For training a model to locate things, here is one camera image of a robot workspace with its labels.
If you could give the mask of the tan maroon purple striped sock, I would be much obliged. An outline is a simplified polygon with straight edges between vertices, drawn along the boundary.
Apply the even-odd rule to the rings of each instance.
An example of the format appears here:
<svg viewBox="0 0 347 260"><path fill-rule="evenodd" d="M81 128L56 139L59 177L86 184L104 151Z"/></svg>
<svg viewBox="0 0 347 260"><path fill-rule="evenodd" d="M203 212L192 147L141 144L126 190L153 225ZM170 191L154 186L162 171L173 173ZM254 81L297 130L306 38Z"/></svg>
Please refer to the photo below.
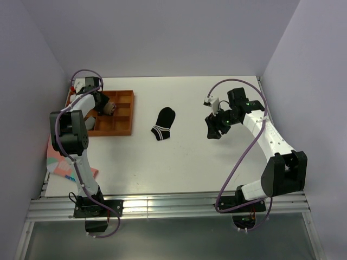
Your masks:
<svg viewBox="0 0 347 260"><path fill-rule="evenodd" d="M117 108L117 105L114 102L108 102L107 104L105 104L105 106L103 108L103 113L105 115L112 116L114 114L116 108Z"/></svg>

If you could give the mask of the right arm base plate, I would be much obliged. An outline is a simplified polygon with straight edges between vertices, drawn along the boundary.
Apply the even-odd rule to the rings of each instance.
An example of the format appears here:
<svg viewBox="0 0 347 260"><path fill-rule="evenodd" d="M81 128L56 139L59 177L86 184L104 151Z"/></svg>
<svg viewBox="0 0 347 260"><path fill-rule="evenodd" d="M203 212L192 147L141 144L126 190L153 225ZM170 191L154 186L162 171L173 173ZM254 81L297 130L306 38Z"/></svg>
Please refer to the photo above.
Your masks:
<svg viewBox="0 0 347 260"><path fill-rule="evenodd" d="M221 214L236 213L232 216L233 224L239 230L248 231L256 226L256 214L266 211L264 200L256 199L246 201L242 196L222 196L214 204L216 211Z"/></svg>

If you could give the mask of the orange compartment tray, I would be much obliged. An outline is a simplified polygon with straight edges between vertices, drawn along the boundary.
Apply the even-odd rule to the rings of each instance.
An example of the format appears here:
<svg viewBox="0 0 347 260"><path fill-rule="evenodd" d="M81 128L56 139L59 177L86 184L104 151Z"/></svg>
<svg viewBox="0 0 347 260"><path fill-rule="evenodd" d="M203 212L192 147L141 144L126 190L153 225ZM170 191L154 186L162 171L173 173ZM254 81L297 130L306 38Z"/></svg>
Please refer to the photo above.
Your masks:
<svg viewBox="0 0 347 260"><path fill-rule="evenodd" d="M94 110L95 101L92 94L83 97L72 110L81 110L84 121L88 117L96 118L94 130L88 131L89 137L110 137L110 136L129 136L132 133L133 111L134 111L134 92L132 90L113 90L103 91L117 108L112 116L99 115Z"/></svg>

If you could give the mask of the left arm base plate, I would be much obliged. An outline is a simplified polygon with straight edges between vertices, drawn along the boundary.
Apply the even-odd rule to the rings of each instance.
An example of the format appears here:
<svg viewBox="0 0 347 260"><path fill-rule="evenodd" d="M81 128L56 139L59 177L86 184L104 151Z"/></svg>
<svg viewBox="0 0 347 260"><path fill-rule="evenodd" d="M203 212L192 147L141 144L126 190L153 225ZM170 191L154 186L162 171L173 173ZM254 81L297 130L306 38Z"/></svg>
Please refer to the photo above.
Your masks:
<svg viewBox="0 0 347 260"><path fill-rule="evenodd" d="M102 200L106 206L100 206L87 197L78 197L75 203L73 217L85 220L85 230L89 233L104 233L109 227L111 217L121 217L123 213L123 200Z"/></svg>

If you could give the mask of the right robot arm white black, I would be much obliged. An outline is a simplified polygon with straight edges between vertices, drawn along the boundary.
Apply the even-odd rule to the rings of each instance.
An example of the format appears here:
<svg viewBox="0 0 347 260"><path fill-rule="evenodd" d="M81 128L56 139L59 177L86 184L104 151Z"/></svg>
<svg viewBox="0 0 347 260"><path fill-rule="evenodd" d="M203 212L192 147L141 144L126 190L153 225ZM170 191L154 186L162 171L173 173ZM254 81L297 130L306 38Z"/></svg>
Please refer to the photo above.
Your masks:
<svg viewBox="0 0 347 260"><path fill-rule="evenodd" d="M236 165L239 166L254 144L259 144L267 164L259 180L237 187L232 202L226 204L222 195L218 195L215 209L219 213L233 211L246 212L254 203L266 198L273 198L304 189L307 156L303 151L296 151L279 134L267 117L264 102L249 100L243 88L228 92L229 109L220 107L217 97L208 95L204 105L211 108L205 118L208 126L208 139L220 139L227 134L232 125L242 124L253 135L254 140L246 148Z"/></svg>

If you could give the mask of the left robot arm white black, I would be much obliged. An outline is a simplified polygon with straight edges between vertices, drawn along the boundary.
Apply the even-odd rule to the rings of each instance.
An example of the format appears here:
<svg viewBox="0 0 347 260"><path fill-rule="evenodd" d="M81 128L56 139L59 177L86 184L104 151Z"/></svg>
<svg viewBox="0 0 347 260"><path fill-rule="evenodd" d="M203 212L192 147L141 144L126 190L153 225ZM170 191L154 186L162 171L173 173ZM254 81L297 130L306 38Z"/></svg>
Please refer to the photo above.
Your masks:
<svg viewBox="0 0 347 260"><path fill-rule="evenodd" d="M96 105L106 104L102 97L103 85L99 77L85 78L85 86L75 94L73 101L49 116L52 147L67 159L76 179L75 207L91 216L114 211L106 205L87 157L89 137L84 118Z"/></svg>

